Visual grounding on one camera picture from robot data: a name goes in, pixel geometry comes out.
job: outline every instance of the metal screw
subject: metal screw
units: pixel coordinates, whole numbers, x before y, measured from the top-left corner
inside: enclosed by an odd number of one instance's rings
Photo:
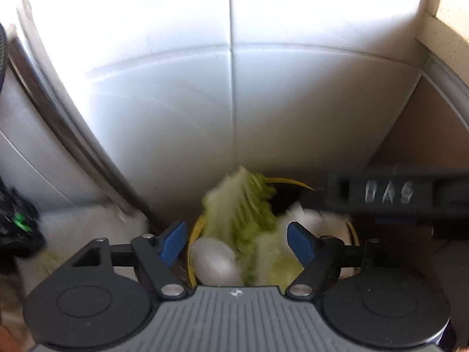
[[[313,289],[307,284],[296,284],[290,287],[290,293],[296,297],[307,297],[313,292]]]
[[[177,283],[165,284],[161,287],[161,293],[168,297],[176,297],[184,292],[184,287]]]

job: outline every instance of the white egg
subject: white egg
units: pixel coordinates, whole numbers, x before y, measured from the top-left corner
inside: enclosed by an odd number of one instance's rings
[[[241,269],[233,250],[224,242],[201,237],[189,249],[196,277],[207,286],[242,286]]]

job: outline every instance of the blue tab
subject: blue tab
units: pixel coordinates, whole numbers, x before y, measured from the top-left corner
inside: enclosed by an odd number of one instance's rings
[[[187,243],[187,225],[180,222],[172,225],[160,236],[161,252],[159,256],[169,267],[176,260],[179,253],[184,249]]]
[[[316,256],[314,251],[315,240],[316,237],[298,222],[292,222],[288,225],[288,245],[304,268],[308,266]]]

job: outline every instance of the lettuce leaf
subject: lettuce leaf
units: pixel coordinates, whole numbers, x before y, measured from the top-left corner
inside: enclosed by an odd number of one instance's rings
[[[264,233],[257,238],[256,286],[278,286],[282,292],[303,271],[294,254],[281,248],[283,229]]]
[[[277,228],[267,202],[274,193],[263,175],[239,167],[202,200],[206,221],[203,236],[219,239],[233,249],[246,285],[255,281],[257,237]]]

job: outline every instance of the black circular mount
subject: black circular mount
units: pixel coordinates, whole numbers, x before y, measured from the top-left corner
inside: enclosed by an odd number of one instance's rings
[[[323,299],[325,319],[370,347],[412,348],[441,336],[449,304],[428,281],[402,270],[372,268],[337,282]]]
[[[135,281],[93,268],[52,274],[29,295],[24,317],[36,342],[57,349],[112,346],[137,332],[151,310]]]

